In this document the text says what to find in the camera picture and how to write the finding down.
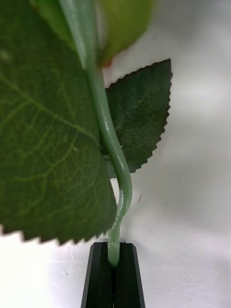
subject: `plastic stem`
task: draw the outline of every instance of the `plastic stem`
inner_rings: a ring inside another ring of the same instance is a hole
[[[99,129],[107,147],[119,185],[119,202],[115,222],[108,232],[108,259],[119,261],[119,232],[132,197],[131,177],[110,115],[103,75],[97,66],[99,50],[93,0],[59,0],[69,24],[83,69],[86,70]]]

